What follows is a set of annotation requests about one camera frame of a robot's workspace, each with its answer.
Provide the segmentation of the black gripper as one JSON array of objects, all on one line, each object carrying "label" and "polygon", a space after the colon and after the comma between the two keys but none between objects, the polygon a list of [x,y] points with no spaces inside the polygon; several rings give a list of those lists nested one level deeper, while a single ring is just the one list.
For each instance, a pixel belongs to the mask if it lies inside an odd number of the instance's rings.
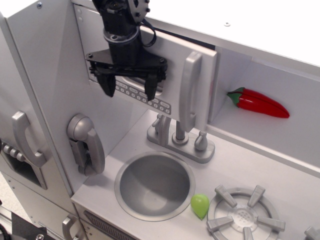
[{"label": "black gripper", "polygon": [[141,43],[128,46],[110,44],[108,49],[87,53],[85,59],[90,62],[90,73],[97,78],[109,97],[114,96],[116,76],[145,80],[144,89],[148,100],[155,98],[158,82],[167,77],[167,60],[147,51]]}]

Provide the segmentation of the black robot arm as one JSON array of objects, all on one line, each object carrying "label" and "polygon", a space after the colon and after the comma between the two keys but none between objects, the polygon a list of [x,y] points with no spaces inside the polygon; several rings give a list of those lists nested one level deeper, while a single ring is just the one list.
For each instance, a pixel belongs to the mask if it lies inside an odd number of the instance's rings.
[{"label": "black robot arm", "polygon": [[140,27],[154,30],[145,20],[150,12],[147,0],[95,0],[93,4],[103,21],[103,35],[107,50],[88,53],[89,71],[96,78],[104,93],[113,97],[116,77],[132,77],[144,80],[144,92],[148,101],[155,98],[158,83],[166,79],[167,60],[148,52],[155,44],[154,34],[149,43],[143,43]]}]

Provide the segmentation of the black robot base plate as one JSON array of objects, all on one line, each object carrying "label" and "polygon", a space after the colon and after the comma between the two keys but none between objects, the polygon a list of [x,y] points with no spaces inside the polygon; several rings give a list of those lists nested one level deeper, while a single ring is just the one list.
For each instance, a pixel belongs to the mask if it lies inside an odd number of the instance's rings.
[{"label": "black robot base plate", "polygon": [[51,240],[47,230],[36,227],[15,213],[0,206],[1,240]]}]

